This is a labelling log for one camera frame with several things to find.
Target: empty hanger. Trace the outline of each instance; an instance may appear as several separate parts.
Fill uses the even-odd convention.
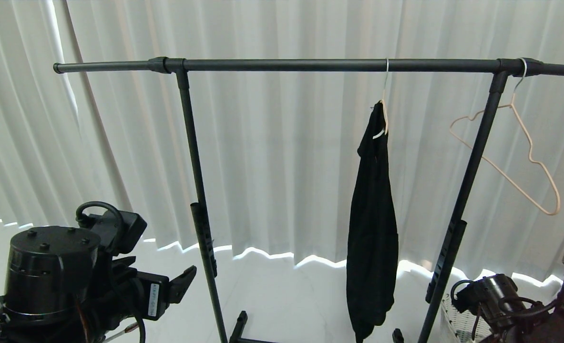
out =
[[[388,109],[386,107],[386,84],[388,83],[388,71],[390,70],[390,60],[386,59],[386,77],[384,78],[384,91],[381,95],[381,104],[384,106],[384,128],[381,129],[381,132],[374,135],[373,139],[380,138],[381,135],[388,134]]]
[[[530,200],[530,202],[532,202],[532,204],[534,204],[539,210],[543,211],[543,213],[547,214],[547,215],[556,215],[557,213],[559,213],[559,209],[561,208],[561,198],[559,197],[559,191],[557,189],[557,186],[555,185],[555,182],[553,180],[553,178],[551,177],[551,174],[549,173],[547,166],[544,165],[544,163],[540,162],[540,161],[535,161],[532,158],[532,150],[534,148],[534,142],[532,141],[532,138],[530,137],[530,133],[528,132],[527,128],[525,127],[525,125],[523,124],[523,121],[521,120],[521,117],[517,111],[517,108],[515,108],[515,94],[517,93],[517,87],[519,87],[519,85],[521,84],[521,82],[523,81],[523,79],[525,78],[527,72],[528,72],[528,63],[526,63],[526,61],[524,59],[520,59],[521,61],[523,61],[523,76],[521,77],[521,80],[519,80],[519,82],[517,83],[517,85],[515,86],[515,89],[513,89],[513,96],[511,97],[511,103],[507,104],[507,105],[502,105],[502,106],[498,106],[498,109],[502,109],[505,107],[509,107],[513,113],[515,114],[515,118],[517,118],[517,121],[519,122],[519,125],[521,126],[521,130],[524,132],[525,136],[528,139],[528,143],[530,144],[530,150],[528,151],[528,159],[530,160],[530,163],[534,163],[539,165],[545,172],[545,174],[547,174],[547,178],[549,180],[549,183],[551,184],[551,187],[555,193],[555,200],[556,200],[556,206],[555,206],[555,210],[553,212],[548,212],[547,210],[545,210],[540,204],[538,204],[534,199],[532,199],[532,197],[530,197],[530,195],[528,195],[528,193],[526,193],[523,189],[521,189],[521,187],[519,187],[517,185],[517,183],[515,183],[513,180],[511,180],[511,178],[509,178],[509,176],[504,173],[502,171],[502,169],[500,169],[495,163],[493,163],[491,161],[491,159],[482,156],[482,158],[487,161],[487,163],[489,163],[490,165],[492,165],[492,167],[494,167],[500,174],[502,174],[502,176],[504,176],[505,179],[508,180],[508,182],[510,182],[518,191],[521,192],[521,194],[524,195],[524,197],[526,197],[528,200]],[[449,127],[449,132],[451,132],[451,134],[456,137],[459,141],[461,141],[464,145],[468,146],[470,149],[472,149],[473,147],[468,144],[466,141],[464,141],[463,139],[461,139],[458,135],[456,135],[452,128],[454,126],[454,124],[462,119],[468,119],[470,121],[473,121],[474,119],[476,119],[476,117],[478,117],[478,115],[480,115],[481,113],[483,113],[483,111],[478,111],[473,117],[469,117],[469,116],[465,116],[465,117],[460,117],[456,120],[454,120],[451,123],[451,126]]]

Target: curtain fold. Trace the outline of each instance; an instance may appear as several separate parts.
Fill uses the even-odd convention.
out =
[[[93,72],[70,74],[64,84],[51,72],[54,61],[532,57],[564,63],[564,1],[52,4],[62,56],[43,19],[45,5],[0,4],[0,20],[16,22],[0,27],[0,217],[59,222],[77,199],[99,197],[140,213],[160,247],[196,242],[189,209],[195,186],[175,78]],[[345,259],[356,149],[384,74],[191,72],[189,79],[214,244],[231,244],[235,254],[247,247],[290,251],[297,262],[312,254]],[[470,155],[448,127],[483,108],[490,81],[488,74],[389,77],[390,178],[402,259],[431,269],[437,258]],[[509,79],[501,104],[518,81]],[[75,109],[67,93],[75,96]],[[534,157],[554,175],[562,209],[555,217],[539,213],[482,163],[456,262],[473,278],[483,268],[539,280],[561,275],[564,78],[528,78],[515,104],[534,139]],[[473,141],[477,128],[471,122],[455,129]],[[527,153],[511,111],[500,110],[486,156],[552,208],[554,194]],[[81,163],[86,158],[91,163]]]

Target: clothes rack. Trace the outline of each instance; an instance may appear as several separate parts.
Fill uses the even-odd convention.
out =
[[[534,59],[524,59],[528,66],[526,76],[555,75],[564,76],[564,65],[543,63]],[[373,71],[385,72],[386,65],[390,72],[486,72],[493,74],[489,96],[482,115],[473,150],[467,163],[462,179],[462,184],[454,206],[450,223],[439,258],[435,265],[432,280],[426,291],[426,301],[430,304],[424,320],[418,343],[426,343],[437,311],[443,298],[443,293],[451,274],[456,255],[462,242],[463,233],[467,223],[462,220],[467,200],[482,159],[483,151],[487,143],[487,137],[492,128],[493,119],[496,114],[500,96],[509,76],[522,76],[524,70],[523,61],[520,59],[496,59],[496,60],[474,60],[474,59],[171,59],[168,57],[156,57],[148,61],[105,61],[95,63],[55,63],[53,69],[62,74],[64,72],[81,71],[135,71],[149,70],[164,74],[175,73],[180,90],[188,147],[190,150],[193,175],[197,191],[197,202],[191,204],[195,231],[201,259],[203,260],[205,278],[214,317],[218,328],[221,343],[268,343],[242,337],[242,332],[247,322],[247,313],[242,311],[237,319],[233,333],[227,339],[225,323],[218,299],[216,289],[216,260],[214,259],[214,248],[212,246],[212,235],[205,202],[205,191],[203,176],[201,174],[201,163],[199,161],[199,150],[197,149],[197,136],[195,132],[195,121],[191,97],[189,93],[188,72],[189,71]],[[395,342],[399,342],[398,335],[393,336]]]

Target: black clothing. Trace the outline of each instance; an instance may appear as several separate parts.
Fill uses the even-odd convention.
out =
[[[349,318],[362,342],[381,325],[394,304],[398,233],[388,175],[388,136],[383,106],[375,104],[358,148],[360,166],[349,215],[347,301]]]

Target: rack pole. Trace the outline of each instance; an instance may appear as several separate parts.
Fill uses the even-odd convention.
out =
[[[186,136],[188,137],[188,149],[191,154],[193,176],[197,189],[197,204],[191,205],[195,231],[197,233],[197,241],[199,242],[201,259],[204,264],[205,280],[207,281],[207,287],[210,291],[210,299],[212,299],[212,308],[214,310],[214,318],[216,320],[220,342],[228,343],[225,321],[223,320],[223,311],[220,307],[216,281],[214,280],[216,276],[214,269],[216,261],[214,260],[214,251],[212,250],[212,235],[210,234],[210,223],[207,215],[207,206],[205,204],[204,180],[201,174],[199,150],[197,149],[197,134],[195,132],[195,121],[193,120],[193,107],[191,104],[191,95],[188,91],[188,72],[181,69],[176,72],[176,77],[178,80],[178,88],[180,89],[184,125],[186,127]]]
[[[447,287],[447,282],[449,281],[449,276],[451,275],[451,268],[453,267],[456,255],[458,254],[459,245],[462,241],[463,227],[465,226],[465,222],[462,221],[462,215],[464,213],[464,209],[466,208],[466,203],[471,193],[474,178],[479,169],[479,163],[481,162],[483,151],[485,150],[487,137],[489,137],[493,119],[496,115],[498,104],[500,104],[500,96],[502,96],[502,93],[504,92],[504,86],[506,85],[508,77],[509,72],[507,71],[501,71],[493,75],[481,124],[479,125],[476,138],[474,139],[471,157],[469,158],[469,162],[466,166],[466,172],[464,173],[456,205],[453,208],[451,220],[448,226],[448,232],[451,232],[450,240],[456,241],[456,243],[451,244],[451,251],[445,251],[445,246],[441,248],[441,255],[444,255],[445,258],[443,259],[441,273],[437,276],[435,271],[432,276],[431,286],[434,284],[434,291],[432,292],[431,297],[430,294],[426,295],[426,301],[429,300],[428,302],[430,302],[430,306],[428,306],[426,319],[421,327],[420,338],[417,341],[418,343],[427,343],[430,332],[432,331],[432,326],[434,325],[434,320],[436,319],[436,315],[439,311],[439,306],[443,300],[445,287]]]

